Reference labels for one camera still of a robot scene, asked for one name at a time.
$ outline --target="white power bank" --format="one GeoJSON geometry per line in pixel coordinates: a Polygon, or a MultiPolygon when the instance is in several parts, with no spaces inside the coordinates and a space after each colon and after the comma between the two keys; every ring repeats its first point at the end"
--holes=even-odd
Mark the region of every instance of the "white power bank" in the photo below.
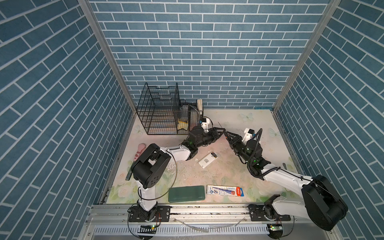
{"type": "Polygon", "coordinates": [[[209,164],[211,164],[211,162],[213,162],[217,158],[218,158],[218,155],[216,153],[210,152],[208,153],[208,155],[206,155],[203,159],[199,161],[199,165],[202,168],[206,168],[209,164]]]}

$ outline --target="blue brick wall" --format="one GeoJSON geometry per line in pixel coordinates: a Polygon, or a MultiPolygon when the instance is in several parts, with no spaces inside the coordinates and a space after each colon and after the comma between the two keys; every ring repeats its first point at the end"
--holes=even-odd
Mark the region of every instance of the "blue brick wall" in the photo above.
{"type": "Polygon", "coordinates": [[[133,100],[175,85],[210,108],[271,108],[328,0],[91,0],[133,100]]]}
{"type": "Polygon", "coordinates": [[[342,0],[277,114],[305,173],[348,204],[345,239],[384,233],[384,1],[342,0]]]}
{"type": "Polygon", "coordinates": [[[130,115],[77,0],[0,1],[0,239],[78,237],[130,115]]]}

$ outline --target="black wire basket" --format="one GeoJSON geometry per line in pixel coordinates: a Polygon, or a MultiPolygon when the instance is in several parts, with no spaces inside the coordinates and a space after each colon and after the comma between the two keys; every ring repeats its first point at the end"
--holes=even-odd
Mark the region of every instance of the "black wire basket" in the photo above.
{"type": "Polygon", "coordinates": [[[203,116],[197,104],[180,100],[177,84],[159,88],[145,83],[136,111],[148,135],[187,135],[203,116]]]}

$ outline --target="black mounting plate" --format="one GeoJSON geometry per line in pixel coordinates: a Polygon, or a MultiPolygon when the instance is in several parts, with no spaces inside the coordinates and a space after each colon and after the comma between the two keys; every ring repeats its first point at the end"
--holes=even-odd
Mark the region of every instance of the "black mounting plate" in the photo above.
{"type": "MultiPolygon", "coordinates": [[[[248,205],[249,209],[249,215],[251,216],[252,222],[258,222],[258,221],[272,221],[272,219],[268,219],[265,217],[264,211],[263,211],[264,204],[250,204],[248,205]]],[[[283,221],[290,221],[291,217],[289,215],[279,215],[280,220],[283,221]]]]}
{"type": "MultiPolygon", "coordinates": [[[[170,206],[157,206],[156,212],[160,213],[162,222],[169,222],[170,206]]],[[[140,217],[139,213],[140,211],[137,206],[132,207],[129,222],[145,222],[145,219],[140,217]]]]}

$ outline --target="blue pen package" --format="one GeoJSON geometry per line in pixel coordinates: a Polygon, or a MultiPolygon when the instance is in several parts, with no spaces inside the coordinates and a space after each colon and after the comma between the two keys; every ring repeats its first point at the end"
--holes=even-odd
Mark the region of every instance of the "blue pen package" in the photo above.
{"type": "Polygon", "coordinates": [[[241,187],[207,185],[207,195],[244,197],[241,187]]]}

